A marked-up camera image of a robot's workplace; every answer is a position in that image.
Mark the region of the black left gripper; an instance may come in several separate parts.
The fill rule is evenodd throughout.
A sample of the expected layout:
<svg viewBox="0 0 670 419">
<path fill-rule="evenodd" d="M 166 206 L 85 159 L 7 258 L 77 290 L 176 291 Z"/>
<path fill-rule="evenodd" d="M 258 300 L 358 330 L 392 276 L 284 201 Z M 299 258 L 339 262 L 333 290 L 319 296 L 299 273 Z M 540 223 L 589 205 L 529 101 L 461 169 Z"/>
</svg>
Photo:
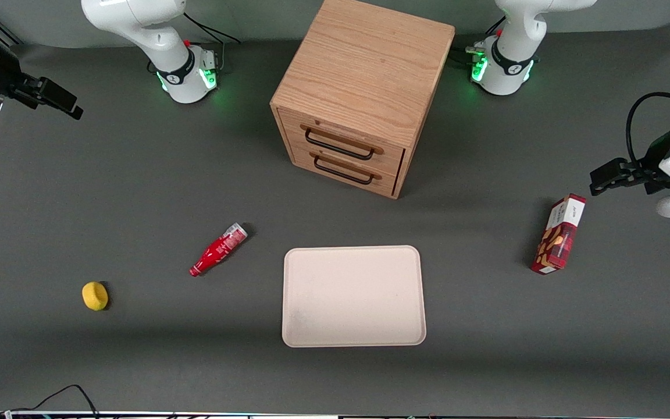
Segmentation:
<svg viewBox="0 0 670 419">
<path fill-rule="evenodd" d="M 591 196 L 596 197 L 609 189 L 644 185 L 646 194 L 670 190 L 670 176 L 659 168 L 660 162 L 670 150 L 670 130 L 652 141 L 643 158 L 636 159 L 632 145 L 631 129 L 626 129 L 626 148 L 631 162 L 625 158 L 614 158 L 590 173 Z"/>
</svg>

